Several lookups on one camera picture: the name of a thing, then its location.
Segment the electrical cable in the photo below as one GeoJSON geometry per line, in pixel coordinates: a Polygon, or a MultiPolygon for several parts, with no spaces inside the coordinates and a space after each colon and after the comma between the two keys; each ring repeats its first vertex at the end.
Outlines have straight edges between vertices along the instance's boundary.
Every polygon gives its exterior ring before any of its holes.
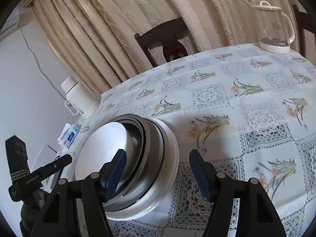
{"type": "Polygon", "coordinates": [[[26,38],[23,34],[23,31],[22,31],[22,28],[20,28],[21,30],[21,33],[22,33],[22,36],[24,38],[24,41],[25,41],[25,44],[27,46],[27,48],[31,51],[31,53],[33,54],[34,56],[34,59],[36,61],[36,64],[37,64],[37,67],[38,69],[40,70],[40,72],[42,73],[42,75],[46,78],[46,80],[49,82],[49,84],[52,86],[52,88],[60,95],[61,98],[63,98],[64,100],[67,100],[63,95],[62,93],[53,85],[53,83],[51,82],[51,80],[48,78],[48,76],[42,71],[41,67],[40,67],[40,63],[39,63],[39,60],[37,59],[37,56],[35,55],[35,53],[31,50],[31,48],[28,46],[28,43],[26,41],[26,38]]]}

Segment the kettle lid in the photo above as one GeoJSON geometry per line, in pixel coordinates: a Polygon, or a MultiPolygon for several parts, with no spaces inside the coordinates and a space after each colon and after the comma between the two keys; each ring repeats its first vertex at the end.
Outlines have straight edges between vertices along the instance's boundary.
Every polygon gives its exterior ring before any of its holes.
{"type": "Polygon", "coordinates": [[[271,6],[271,4],[269,4],[267,1],[261,1],[260,5],[251,5],[251,7],[259,10],[281,10],[281,7],[271,6]]]}
{"type": "Polygon", "coordinates": [[[78,82],[70,76],[61,84],[61,88],[65,93],[68,93],[76,84],[78,84],[78,82]]]}

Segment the black clamp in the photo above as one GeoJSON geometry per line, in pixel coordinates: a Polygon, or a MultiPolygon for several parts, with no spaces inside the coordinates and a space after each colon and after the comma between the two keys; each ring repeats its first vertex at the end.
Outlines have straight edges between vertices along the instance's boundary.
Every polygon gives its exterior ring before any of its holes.
{"type": "Polygon", "coordinates": [[[236,237],[286,237],[282,222],[258,179],[233,180],[192,150],[190,166],[202,196],[214,206],[203,237],[227,237],[233,199],[240,198],[236,237]]]}
{"type": "Polygon", "coordinates": [[[118,150],[111,162],[85,179],[62,178],[37,217],[31,237],[81,236],[76,199],[82,199],[89,237],[113,237],[102,203],[111,199],[126,166],[126,152],[118,150]]]}

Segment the chair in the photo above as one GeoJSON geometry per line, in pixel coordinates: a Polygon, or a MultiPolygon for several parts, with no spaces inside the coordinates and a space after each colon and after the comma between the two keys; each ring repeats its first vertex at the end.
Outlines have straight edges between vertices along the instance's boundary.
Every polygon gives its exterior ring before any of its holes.
{"type": "Polygon", "coordinates": [[[294,14],[297,22],[298,28],[298,37],[299,37],[299,44],[300,44],[300,54],[306,58],[306,50],[305,50],[305,36],[304,36],[304,29],[316,34],[316,27],[312,22],[309,15],[305,12],[301,12],[298,9],[298,6],[293,4],[294,14]]]}
{"type": "Polygon", "coordinates": [[[188,56],[187,50],[176,37],[176,33],[187,29],[188,28],[183,19],[177,18],[152,28],[142,36],[135,34],[134,37],[144,51],[151,65],[153,67],[157,67],[158,65],[151,56],[147,47],[154,42],[160,41],[163,47],[162,52],[167,62],[188,56]]]}

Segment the lace pattern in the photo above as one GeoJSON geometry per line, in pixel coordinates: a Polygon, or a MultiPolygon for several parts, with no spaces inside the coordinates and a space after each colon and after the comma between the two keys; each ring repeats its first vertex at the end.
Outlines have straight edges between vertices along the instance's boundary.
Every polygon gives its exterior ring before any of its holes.
{"type": "Polygon", "coordinates": [[[141,222],[132,221],[112,221],[111,229],[117,237],[163,237],[162,227],[141,222]]]}
{"type": "Polygon", "coordinates": [[[255,56],[262,55],[257,49],[253,49],[253,48],[246,49],[246,50],[240,50],[240,51],[238,51],[238,53],[243,58],[255,57],[255,56]]]}
{"type": "Polygon", "coordinates": [[[304,222],[304,208],[281,218],[287,237],[300,237],[304,222]]]}
{"type": "Polygon", "coordinates": [[[289,91],[295,91],[297,89],[297,85],[295,85],[284,72],[271,72],[265,74],[263,77],[273,87],[273,91],[276,94],[287,93],[289,91]]]}
{"type": "Polygon", "coordinates": [[[136,114],[141,117],[149,116],[149,109],[150,109],[151,104],[146,103],[144,105],[140,106],[134,106],[130,109],[131,114],[136,114]]]}
{"type": "Polygon", "coordinates": [[[153,73],[153,74],[149,75],[145,84],[146,85],[153,84],[153,83],[161,80],[161,77],[162,77],[162,73],[153,73]]]}
{"type": "MultiPolygon", "coordinates": [[[[244,165],[241,158],[212,161],[217,171],[224,171],[233,179],[244,180],[244,165]]],[[[175,228],[203,230],[211,214],[213,204],[201,195],[192,169],[188,163],[179,165],[174,196],[168,214],[168,225],[175,228]]],[[[237,227],[239,199],[233,203],[230,229],[237,227]]]]}
{"type": "Polygon", "coordinates": [[[249,69],[244,68],[241,63],[238,62],[223,63],[220,64],[220,67],[227,76],[237,76],[250,72],[249,69]]]}
{"type": "Polygon", "coordinates": [[[125,94],[122,96],[122,99],[119,101],[118,106],[116,107],[123,107],[131,104],[133,100],[137,97],[137,92],[133,92],[131,94],[125,94]]]}
{"type": "Polygon", "coordinates": [[[313,76],[316,76],[316,68],[315,67],[309,67],[306,68],[306,70],[313,76]]]}
{"type": "Polygon", "coordinates": [[[316,133],[297,140],[296,146],[303,165],[307,202],[310,202],[316,197],[316,133]]]}
{"type": "Polygon", "coordinates": [[[211,65],[210,58],[203,58],[190,63],[190,70],[199,69],[211,65]]]}
{"type": "Polygon", "coordinates": [[[284,122],[274,104],[248,104],[242,110],[248,123],[248,126],[239,127],[243,153],[272,148],[293,140],[288,124],[284,122]]]}
{"type": "Polygon", "coordinates": [[[181,90],[185,87],[184,76],[177,76],[172,78],[167,78],[162,81],[161,92],[175,92],[181,90]]]}
{"type": "Polygon", "coordinates": [[[189,110],[193,111],[203,111],[230,105],[224,87],[219,84],[192,89],[191,97],[193,103],[189,110]]]}
{"type": "Polygon", "coordinates": [[[289,59],[285,56],[279,56],[276,54],[269,54],[268,57],[273,59],[275,62],[281,64],[282,66],[287,67],[287,68],[294,64],[294,62],[291,59],[289,59]]]}

